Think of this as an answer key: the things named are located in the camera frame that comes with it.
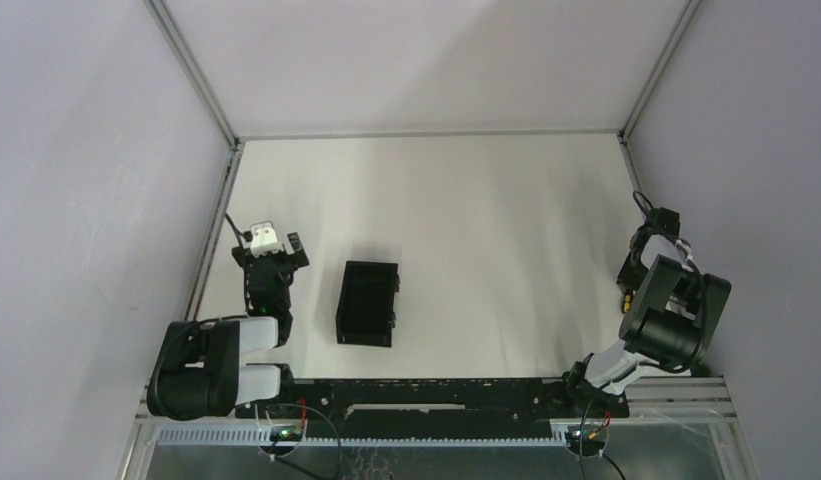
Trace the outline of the black yellow screwdriver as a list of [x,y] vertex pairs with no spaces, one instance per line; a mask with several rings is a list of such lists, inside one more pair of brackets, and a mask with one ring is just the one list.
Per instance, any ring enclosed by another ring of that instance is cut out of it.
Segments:
[[621,307],[622,313],[629,312],[631,310],[632,303],[633,303],[633,296],[631,294],[624,295],[623,296],[622,307]]

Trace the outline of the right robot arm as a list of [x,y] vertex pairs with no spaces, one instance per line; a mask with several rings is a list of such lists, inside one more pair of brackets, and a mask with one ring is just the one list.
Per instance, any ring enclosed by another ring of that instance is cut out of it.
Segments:
[[652,374],[689,373],[704,359],[732,291],[704,272],[680,235],[679,213],[646,207],[616,279],[623,294],[617,341],[575,363],[564,376],[564,402],[578,416],[620,398]]

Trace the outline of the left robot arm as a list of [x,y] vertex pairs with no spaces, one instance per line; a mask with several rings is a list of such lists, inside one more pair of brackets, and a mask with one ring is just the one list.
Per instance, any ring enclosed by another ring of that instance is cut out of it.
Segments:
[[176,421],[226,417],[255,401],[276,417],[297,407],[297,388],[283,364],[244,364],[243,356],[279,348],[291,335],[290,287],[309,264],[298,233],[278,241],[268,226],[252,229],[232,250],[243,270],[246,311],[171,323],[146,393],[149,412]]

